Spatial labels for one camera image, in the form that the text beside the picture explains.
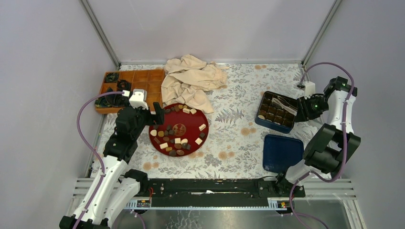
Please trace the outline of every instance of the blue box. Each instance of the blue box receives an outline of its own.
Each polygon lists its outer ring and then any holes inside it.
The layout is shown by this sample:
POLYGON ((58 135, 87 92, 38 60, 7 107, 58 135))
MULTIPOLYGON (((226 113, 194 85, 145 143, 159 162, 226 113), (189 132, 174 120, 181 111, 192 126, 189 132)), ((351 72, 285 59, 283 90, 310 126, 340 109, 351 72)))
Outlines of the blue box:
POLYGON ((301 140, 278 135, 266 135, 263 147, 263 169, 273 173, 286 172, 302 160, 301 140))
POLYGON ((288 134, 294 127, 295 115, 272 103, 273 97, 276 96, 283 98, 291 106, 298 107, 296 99, 274 92, 265 92, 257 110, 255 123, 288 134))

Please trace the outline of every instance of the floor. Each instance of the floor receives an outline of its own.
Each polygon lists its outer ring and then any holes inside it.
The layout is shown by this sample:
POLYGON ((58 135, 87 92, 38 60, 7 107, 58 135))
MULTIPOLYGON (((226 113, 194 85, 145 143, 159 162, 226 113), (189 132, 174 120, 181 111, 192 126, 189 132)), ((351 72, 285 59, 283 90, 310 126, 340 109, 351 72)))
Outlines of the floor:
MULTIPOLYGON (((156 69, 163 65, 123 65, 121 71, 156 69)), ((204 145, 184 157, 159 153, 150 143, 148 130, 138 139, 138 149, 128 170, 147 172, 150 178, 258 178, 274 175, 262 167, 263 139, 268 134, 285 135, 254 122, 263 92, 272 91, 292 98, 303 95, 295 85, 300 78, 298 64, 225 64, 227 85, 207 92, 215 112, 207 114, 210 132, 204 145)), ((103 153, 113 134, 116 114, 108 114, 97 146, 103 153)), ((300 139, 304 147, 320 127, 317 121, 295 124, 285 135, 300 139)), ((92 175, 99 169, 93 164, 92 175)))
MULTIPOLYGON (((295 201, 296 210, 315 216, 330 229, 349 229, 344 206, 338 201, 295 201)), ((148 210, 141 215, 148 229, 301 229, 304 228, 294 216, 281 217, 274 211, 242 210, 148 210)), ((302 219, 312 229, 325 227, 313 219, 302 219)), ((139 218, 124 210, 112 229, 143 228, 139 218)))

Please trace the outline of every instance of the orange compartment box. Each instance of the orange compartment box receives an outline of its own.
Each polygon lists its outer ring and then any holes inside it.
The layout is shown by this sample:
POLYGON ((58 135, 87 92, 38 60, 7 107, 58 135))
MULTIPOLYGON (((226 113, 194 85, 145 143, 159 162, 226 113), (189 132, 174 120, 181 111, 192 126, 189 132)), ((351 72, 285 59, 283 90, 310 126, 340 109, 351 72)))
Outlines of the orange compartment box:
MULTIPOLYGON (((100 94, 105 93, 108 88, 117 91, 117 83, 119 80, 126 80, 131 83, 131 91, 134 89, 143 89, 148 92, 146 102, 151 111, 155 111, 153 102, 159 102, 162 107, 161 88, 165 72, 163 69, 154 70, 137 70, 137 71, 121 71, 121 72, 106 72, 104 74, 103 83, 101 84, 100 94), (114 82, 109 82, 107 77, 117 76, 114 82)), ((96 107, 96 111, 100 114, 117 113, 122 107, 96 107)))

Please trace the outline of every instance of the blue lid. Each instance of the blue lid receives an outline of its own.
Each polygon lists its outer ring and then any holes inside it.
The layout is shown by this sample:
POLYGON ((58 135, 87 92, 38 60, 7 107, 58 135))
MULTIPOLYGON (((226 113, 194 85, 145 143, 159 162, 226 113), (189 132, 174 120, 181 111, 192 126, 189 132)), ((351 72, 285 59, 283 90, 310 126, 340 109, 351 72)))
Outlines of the blue lid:
POLYGON ((302 160, 304 144, 301 140, 278 136, 266 135, 263 148, 263 168, 266 171, 281 173, 288 167, 302 160))

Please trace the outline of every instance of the gray floor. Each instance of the gray floor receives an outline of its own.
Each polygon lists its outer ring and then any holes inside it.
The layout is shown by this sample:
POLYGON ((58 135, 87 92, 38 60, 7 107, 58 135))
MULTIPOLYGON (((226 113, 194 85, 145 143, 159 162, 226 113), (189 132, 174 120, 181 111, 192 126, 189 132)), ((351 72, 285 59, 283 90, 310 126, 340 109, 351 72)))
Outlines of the gray floor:
MULTIPOLYGON (((311 200, 296 201, 297 212, 323 220, 330 229, 349 229, 350 225, 341 202, 311 200)), ((300 229, 295 217, 280 217, 274 211, 241 210, 149 210, 142 214, 148 229, 300 229)), ((313 219, 303 219, 312 229, 324 226, 313 219)), ((129 211, 121 212, 114 229, 142 229, 140 219, 129 211)))

